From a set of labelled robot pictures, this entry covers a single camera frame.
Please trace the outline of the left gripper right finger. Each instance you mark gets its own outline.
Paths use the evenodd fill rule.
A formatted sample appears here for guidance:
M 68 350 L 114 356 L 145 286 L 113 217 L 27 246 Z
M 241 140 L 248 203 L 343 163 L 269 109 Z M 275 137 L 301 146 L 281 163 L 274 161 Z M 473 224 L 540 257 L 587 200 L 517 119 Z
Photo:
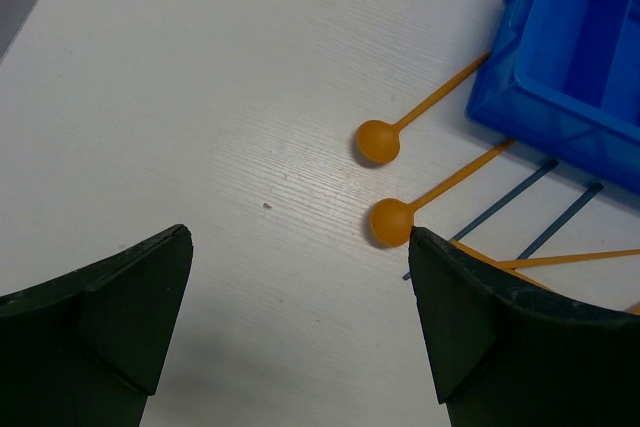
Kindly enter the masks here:
M 553 293 L 416 227 L 409 269 L 454 426 L 635 426 L 639 319 Z

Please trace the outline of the orange plastic knife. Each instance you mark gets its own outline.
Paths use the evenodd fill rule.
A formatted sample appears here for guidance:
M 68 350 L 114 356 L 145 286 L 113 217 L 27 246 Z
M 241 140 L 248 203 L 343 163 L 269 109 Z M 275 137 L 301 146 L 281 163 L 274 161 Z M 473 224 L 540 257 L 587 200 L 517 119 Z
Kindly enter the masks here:
M 628 309 L 626 309 L 626 312 L 634 315 L 640 315 L 640 304 L 637 303 L 629 307 Z

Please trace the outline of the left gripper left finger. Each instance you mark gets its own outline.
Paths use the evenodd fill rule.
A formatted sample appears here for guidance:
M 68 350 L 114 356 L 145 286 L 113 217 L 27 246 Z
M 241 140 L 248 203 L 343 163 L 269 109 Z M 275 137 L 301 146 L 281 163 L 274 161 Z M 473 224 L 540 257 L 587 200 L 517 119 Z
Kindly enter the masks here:
M 174 225 L 1 298 L 4 426 L 137 426 L 158 388 L 193 258 Z

